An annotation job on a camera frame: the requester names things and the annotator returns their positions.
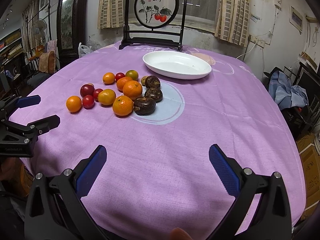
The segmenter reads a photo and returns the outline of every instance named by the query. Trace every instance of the white dish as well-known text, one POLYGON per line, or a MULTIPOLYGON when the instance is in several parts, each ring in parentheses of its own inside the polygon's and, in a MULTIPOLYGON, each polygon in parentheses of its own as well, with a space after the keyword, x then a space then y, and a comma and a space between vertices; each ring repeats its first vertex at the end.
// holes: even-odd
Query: white dish
POLYGON ((152 71, 178 79, 199 79, 211 72, 204 60, 178 51, 154 51, 143 56, 143 61, 152 71))

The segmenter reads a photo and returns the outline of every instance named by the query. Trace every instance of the pink tablecloth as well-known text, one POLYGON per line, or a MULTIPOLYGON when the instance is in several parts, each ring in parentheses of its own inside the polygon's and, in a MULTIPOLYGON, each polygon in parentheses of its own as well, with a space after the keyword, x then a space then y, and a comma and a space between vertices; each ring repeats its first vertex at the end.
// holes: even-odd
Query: pink tablecloth
MULTIPOLYGON (((66 66, 32 94, 41 103, 19 109, 11 120, 27 124, 57 114, 58 128, 41 135, 35 157, 24 160, 35 174, 60 174, 104 145, 108 159, 89 195, 82 201, 94 220, 129 240, 164 240, 175 227, 194 240, 205 239, 231 206, 229 196, 208 158, 217 143, 228 157, 257 174, 279 171, 289 195, 292 224, 305 206, 305 182, 295 142, 260 81, 243 62, 214 52, 184 48, 212 66, 207 77, 177 80, 157 75, 164 100, 152 115, 118 118, 110 107, 70 114, 65 102, 80 87, 105 86, 106 72, 135 69, 140 77, 154 74, 142 56, 150 46, 111 45, 66 66)), ((258 199, 242 224, 245 230, 258 199)))

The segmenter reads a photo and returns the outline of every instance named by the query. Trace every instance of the beige curtain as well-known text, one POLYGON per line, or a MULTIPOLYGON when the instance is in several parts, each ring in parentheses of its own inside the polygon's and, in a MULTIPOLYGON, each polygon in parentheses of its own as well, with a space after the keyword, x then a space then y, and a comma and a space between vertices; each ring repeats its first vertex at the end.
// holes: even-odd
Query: beige curtain
POLYGON ((123 0, 100 0, 98 29, 117 28, 124 24, 123 0))
POLYGON ((22 35, 23 48, 25 52, 29 52, 41 44, 41 37, 37 37, 34 32, 34 24, 39 20, 39 0, 32 0, 26 10, 22 14, 22 35))
POLYGON ((215 35, 240 46, 248 45, 249 0, 220 0, 215 35))

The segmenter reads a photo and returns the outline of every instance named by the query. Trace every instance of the blue gripper pad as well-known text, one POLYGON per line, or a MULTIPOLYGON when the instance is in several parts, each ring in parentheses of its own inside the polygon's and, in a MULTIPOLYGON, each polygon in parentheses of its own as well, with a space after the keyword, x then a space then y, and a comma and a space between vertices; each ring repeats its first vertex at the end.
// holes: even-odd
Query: blue gripper pad
POLYGON ((212 145, 209 149, 209 159, 216 170, 222 184, 227 190, 228 194, 237 197, 240 193, 240 181, 238 176, 230 167, 226 160, 224 153, 220 153, 219 149, 215 145, 212 145))
POLYGON ((103 165, 107 161, 107 150, 99 145, 96 154, 89 161, 76 181, 76 194, 79 198, 87 196, 103 165))
POLYGON ((34 106, 41 102, 41 97, 39 95, 26 97, 26 98, 19 98, 16 102, 16 107, 24 108, 27 106, 34 106))

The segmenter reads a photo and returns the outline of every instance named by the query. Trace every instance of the silver screw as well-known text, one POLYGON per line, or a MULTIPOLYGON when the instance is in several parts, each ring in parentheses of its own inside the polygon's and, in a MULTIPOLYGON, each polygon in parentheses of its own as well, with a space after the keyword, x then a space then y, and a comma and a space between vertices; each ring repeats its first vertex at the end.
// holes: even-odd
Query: silver screw
POLYGON ((277 171, 274 173, 274 176, 275 176, 277 179, 281 178, 281 174, 280 174, 279 172, 277 172, 277 171))
POLYGON ((252 170, 250 168, 245 168, 243 171, 247 175, 251 175, 252 174, 252 170))
POLYGON ((63 171, 63 175, 69 176, 72 173, 72 169, 66 169, 63 171))
POLYGON ((42 178, 42 173, 38 173, 37 175, 36 175, 36 179, 41 179, 42 178))

